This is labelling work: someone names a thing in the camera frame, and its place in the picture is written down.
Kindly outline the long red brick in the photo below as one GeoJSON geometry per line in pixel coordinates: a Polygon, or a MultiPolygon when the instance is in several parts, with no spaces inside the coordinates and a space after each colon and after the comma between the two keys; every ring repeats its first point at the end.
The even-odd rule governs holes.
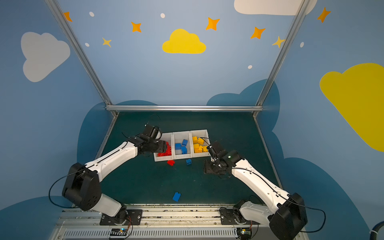
{"type": "Polygon", "coordinates": [[[171,156],[172,155],[172,148],[168,142],[166,142],[167,150],[165,152],[165,156],[171,156]]]}

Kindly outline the red brick top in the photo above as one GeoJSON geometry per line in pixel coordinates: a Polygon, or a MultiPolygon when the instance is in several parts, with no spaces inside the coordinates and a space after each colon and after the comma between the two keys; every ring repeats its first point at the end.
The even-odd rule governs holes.
{"type": "Polygon", "coordinates": [[[167,164],[170,165],[170,166],[174,166],[175,161],[174,160],[169,160],[169,161],[167,161],[167,164]]]}

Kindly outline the blue brick bottom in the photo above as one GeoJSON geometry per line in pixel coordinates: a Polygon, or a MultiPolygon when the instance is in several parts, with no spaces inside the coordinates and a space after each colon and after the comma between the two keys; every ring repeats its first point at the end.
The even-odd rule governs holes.
{"type": "Polygon", "coordinates": [[[175,192],[173,196],[173,201],[178,202],[181,197],[181,194],[179,192],[175,192]]]}

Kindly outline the blue brick top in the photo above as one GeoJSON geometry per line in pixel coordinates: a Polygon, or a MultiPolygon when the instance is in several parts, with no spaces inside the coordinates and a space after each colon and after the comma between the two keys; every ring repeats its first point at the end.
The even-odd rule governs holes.
{"type": "Polygon", "coordinates": [[[180,144],[180,143],[175,144],[175,150],[180,150],[181,147],[182,147],[182,144],[180,144]]]}

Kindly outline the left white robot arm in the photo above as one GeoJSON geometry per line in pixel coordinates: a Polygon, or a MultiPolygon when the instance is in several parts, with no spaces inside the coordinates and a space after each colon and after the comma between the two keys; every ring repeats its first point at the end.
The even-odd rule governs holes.
{"type": "Polygon", "coordinates": [[[103,194],[101,182],[125,162],[143,153],[165,153],[167,143],[161,140],[158,126],[145,125],[142,133],[127,138],[117,148],[84,165],[76,163],[66,176],[62,196],[83,211],[97,211],[108,225],[129,225],[127,207],[103,194]]]}

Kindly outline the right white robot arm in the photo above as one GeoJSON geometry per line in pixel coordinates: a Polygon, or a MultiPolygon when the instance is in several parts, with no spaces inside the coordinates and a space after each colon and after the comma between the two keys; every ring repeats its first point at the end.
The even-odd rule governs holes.
{"type": "Polygon", "coordinates": [[[290,195],[259,173],[237,151],[227,152],[220,143],[207,147],[211,160],[205,161],[205,174],[230,174],[246,184],[265,204],[240,201],[233,207],[232,223],[256,222],[270,227],[280,240],[293,240],[308,222],[305,203],[297,193],[290,195]]]}

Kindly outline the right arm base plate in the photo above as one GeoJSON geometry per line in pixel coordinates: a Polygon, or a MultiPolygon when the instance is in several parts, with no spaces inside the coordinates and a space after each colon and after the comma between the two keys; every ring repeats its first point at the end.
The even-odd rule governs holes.
{"type": "Polygon", "coordinates": [[[240,214],[235,213],[233,209],[220,208],[221,225],[258,225],[258,222],[245,220],[240,214]]]}

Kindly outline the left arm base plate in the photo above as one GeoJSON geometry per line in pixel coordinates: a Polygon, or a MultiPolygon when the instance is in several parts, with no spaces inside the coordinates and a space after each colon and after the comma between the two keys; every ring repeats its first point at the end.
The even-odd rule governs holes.
{"type": "Polygon", "coordinates": [[[141,223],[143,210],[122,209],[116,216],[110,217],[102,214],[100,226],[138,226],[141,223]]]}

